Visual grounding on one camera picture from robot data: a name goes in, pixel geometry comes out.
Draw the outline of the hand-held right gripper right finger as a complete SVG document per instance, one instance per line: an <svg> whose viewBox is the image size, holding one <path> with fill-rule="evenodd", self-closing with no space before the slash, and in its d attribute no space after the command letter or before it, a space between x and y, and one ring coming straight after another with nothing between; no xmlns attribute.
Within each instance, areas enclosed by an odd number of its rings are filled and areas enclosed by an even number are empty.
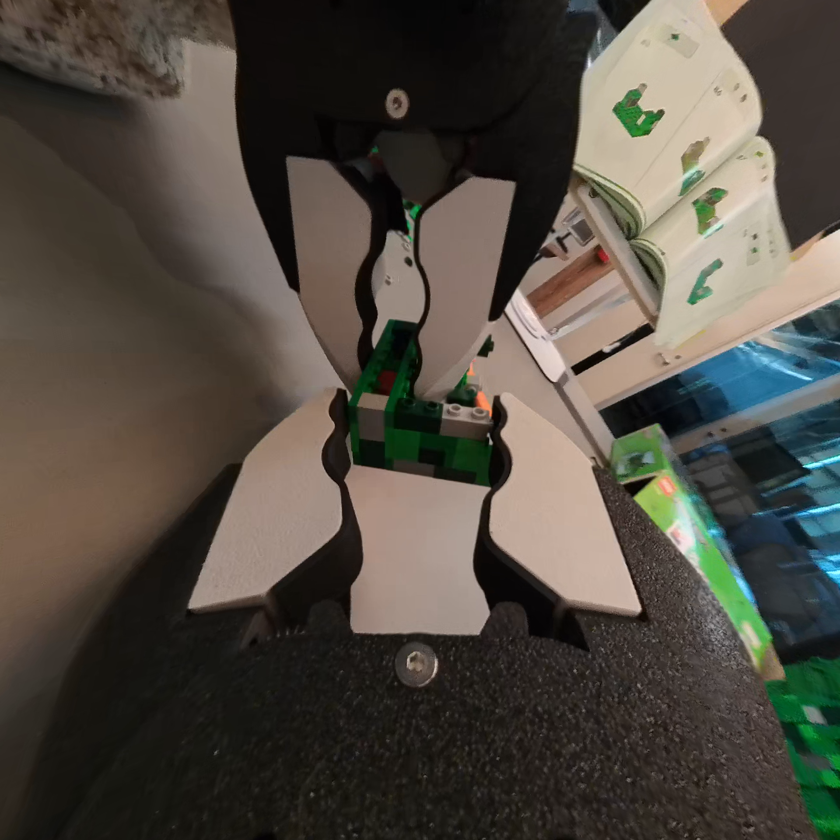
<svg viewBox="0 0 840 840"><path fill-rule="evenodd" d="M489 609L510 603L526 617L640 617L591 460L509 392L495 397L491 419L489 489L473 560Z"/></svg>

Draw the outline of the lego instruction booklet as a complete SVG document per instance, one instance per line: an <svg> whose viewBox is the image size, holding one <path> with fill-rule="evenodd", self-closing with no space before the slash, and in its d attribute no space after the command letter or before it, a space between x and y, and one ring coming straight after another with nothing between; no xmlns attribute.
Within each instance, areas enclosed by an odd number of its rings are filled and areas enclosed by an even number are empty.
<svg viewBox="0 0 840 840"><path fill-rule="evenodd" d="M704 2L649 2L585 72L574 171L611 208L675 349L778 282L790 245L749 70Z"/></svg>

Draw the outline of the green and grey lego build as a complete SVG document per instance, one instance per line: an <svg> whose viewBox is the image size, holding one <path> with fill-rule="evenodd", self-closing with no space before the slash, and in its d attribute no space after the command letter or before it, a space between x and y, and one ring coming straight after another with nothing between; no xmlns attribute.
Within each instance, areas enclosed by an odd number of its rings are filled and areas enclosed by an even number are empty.
<svg viewBox="0 0 840 840"><path fill-rule="evenodd" d="M473 407L475 364L441 402L413 390L418 367L413 322L389 320L349 399L353 463L489 486L492 414Z"/></svg>

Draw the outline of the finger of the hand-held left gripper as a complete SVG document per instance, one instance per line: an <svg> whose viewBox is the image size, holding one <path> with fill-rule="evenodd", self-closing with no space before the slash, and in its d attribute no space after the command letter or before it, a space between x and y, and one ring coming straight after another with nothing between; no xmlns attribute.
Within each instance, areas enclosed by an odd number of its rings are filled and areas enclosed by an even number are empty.
<svg viewBox="0 0 840 840"><path fill-rule="evenodd" d="M385 247L383 194L358 167L287 157L298 297L344 387L373 352L374 278Z"/></svg>
<svg viewBox="0 0 840 840"><path fill-rule="evenodd" d="M415 394L442 401L490 330L490 307L508 229L514 182L471 176L418 217L416 262L427 289L418 330Z"/></svg>

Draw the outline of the green lego set box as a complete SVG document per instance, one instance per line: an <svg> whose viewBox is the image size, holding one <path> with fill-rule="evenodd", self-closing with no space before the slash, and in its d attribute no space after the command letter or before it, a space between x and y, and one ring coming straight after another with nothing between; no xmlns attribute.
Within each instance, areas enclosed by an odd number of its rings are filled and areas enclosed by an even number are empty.
<svg viewBox="0 0 840 840"><path fill-rule="evenodd" d="M767 681L784 678L769 628L688 468L658 424L612 442L613 476L701 574L729 616L754 667Z"/></svg>

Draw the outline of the large green creeper lego model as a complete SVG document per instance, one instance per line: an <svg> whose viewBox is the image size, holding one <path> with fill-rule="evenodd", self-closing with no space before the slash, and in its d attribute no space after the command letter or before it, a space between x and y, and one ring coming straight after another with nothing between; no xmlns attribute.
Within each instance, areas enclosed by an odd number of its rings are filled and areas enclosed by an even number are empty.
<svg viewBox="0 0 840 840"><path fill-rule="evenodd" d="M817 835L839 838L839 660L810 658L766 688Z"/></svg>

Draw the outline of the wooden side table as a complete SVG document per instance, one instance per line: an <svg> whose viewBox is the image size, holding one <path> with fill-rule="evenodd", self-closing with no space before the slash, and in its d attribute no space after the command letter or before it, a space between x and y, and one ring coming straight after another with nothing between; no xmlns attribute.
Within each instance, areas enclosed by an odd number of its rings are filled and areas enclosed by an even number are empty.
<svg viewBox="0 0 840 840"><path fill-rule="evenodd" d="M592 248L546 279L527 295L536 315L544 319L551 312L592 287L613 270L604 248Z"/></svg>

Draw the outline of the person's left forearm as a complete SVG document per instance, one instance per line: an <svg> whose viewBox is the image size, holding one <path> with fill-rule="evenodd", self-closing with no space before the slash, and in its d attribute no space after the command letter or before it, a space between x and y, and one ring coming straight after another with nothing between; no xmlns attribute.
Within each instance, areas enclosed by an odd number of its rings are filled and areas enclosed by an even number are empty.
<svg viewBox="0 0 840 840"><path fill-rule="evenodd" d="M171 2L1 2L3 64L101 95L179 97L183 38Z"/></svg>

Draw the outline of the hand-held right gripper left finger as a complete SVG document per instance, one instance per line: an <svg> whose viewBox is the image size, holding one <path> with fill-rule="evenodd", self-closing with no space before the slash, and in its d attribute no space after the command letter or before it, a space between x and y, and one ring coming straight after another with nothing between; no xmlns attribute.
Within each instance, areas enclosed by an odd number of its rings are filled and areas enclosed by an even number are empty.
<svg viewBox="0 0 840 840"><path fill-rule="evenodd" d="M274 426L246 456L187 608L250 606L308 616L321 602L350 615L363 563L347 485L348 394L328 388Z"/></svg>

